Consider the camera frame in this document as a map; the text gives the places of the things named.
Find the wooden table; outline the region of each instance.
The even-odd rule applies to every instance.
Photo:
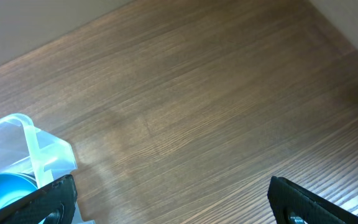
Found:
[[[305,1],[135,1],[0,66],[15,112],[85,220],[274,222],[272,175],[358,215],[358,52]]]

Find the plastic container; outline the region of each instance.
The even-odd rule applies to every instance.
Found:
[[[77,169],[73,150],[63,141],[39,128],[24,114],[0,119],[0,173],[34,175],[37,187]],[[76,204],[72,224],[84,222]]]

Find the gray surface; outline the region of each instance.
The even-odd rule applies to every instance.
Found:
[[[358,48],[358,0],[310,0]]]
[[[131,0],[0,0],[0,65]]]

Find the gray wall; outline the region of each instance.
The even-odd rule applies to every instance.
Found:
[[[0,65],[131,0],[0,0]]]
[[[310,0],[358,48],[358,0]]]

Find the wooden surface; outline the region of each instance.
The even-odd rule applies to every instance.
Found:
[[[270,223],[272,175],[358,215],[358,52],[301,0],[139,0],[0,67],[97,223]]]

